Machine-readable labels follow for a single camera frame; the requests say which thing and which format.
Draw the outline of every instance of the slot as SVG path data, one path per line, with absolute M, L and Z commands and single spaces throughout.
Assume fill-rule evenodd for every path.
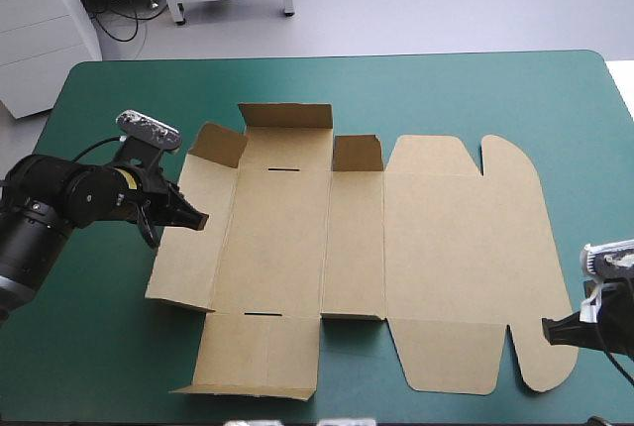
M 271 314 L 268 312 L 245 312 L 245 315 L 263 315 L 266 317 L 281 317 L 281 314 Z

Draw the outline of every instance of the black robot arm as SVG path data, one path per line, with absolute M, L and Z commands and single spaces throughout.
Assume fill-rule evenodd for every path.
M 112 161 L 33 155 L 2 181 L 0 322 L 33 299 L 75 228 L 128 221 L 152 248 L 159 245 L 156 226 L 204 229 L 207 215 L 187 203 L 159 166 L 164 152 L 180 147 L 178 132 L 135 111 L 117 123 L 127 136 Z

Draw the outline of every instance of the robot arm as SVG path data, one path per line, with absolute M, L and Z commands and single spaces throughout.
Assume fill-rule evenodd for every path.
M 135 111 L 117 124 L 127 136 L 109 163 L 29 156 L 2 182 L 0 322 L 35 297 L 75 228 L 128 221 L 152 248 L 159 244 L 156 226 L 204 229 L 208 216 L 187 203 L 159 166 L 164 152 L 180 147 L 178 132 Z
M 586 245 L 581 268 L 590 278 L 581 309 L 564 319 L 542 319 L 551 345 L 573 345 L 605 352 L 634 386 L 634 378 L 612 356 L 634 360 L 634 240 Z

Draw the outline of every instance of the cardboard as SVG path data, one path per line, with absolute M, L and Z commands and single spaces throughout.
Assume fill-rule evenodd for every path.
M 205 125 L 180 186 L 211 214 L 165 229 L 148 298 L 208 312 L 182 393 L 308 399 L 320 317 L 387 319 L 414 389 L 494 390 L 510 326 L 522 376 L 562 382 L 577 350 L 542 317 L 571 312 L 539 177 L 515 146 L 334 139 L 327 104 L 241 104 L 244 135 Z

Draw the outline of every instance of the drawer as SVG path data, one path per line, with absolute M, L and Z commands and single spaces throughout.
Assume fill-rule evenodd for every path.
M 0 33 L 0 66 L 82 43 L 72 18 L 65 16 Z
M 0 15 L 0 32 L 6 32 L 63 17 L 68 9 L 62 0 L 0 0 Z
M 70 69 L 91 60 L 79 45 L 0 66 L 0 100 L 15 118 L 51 109 Z

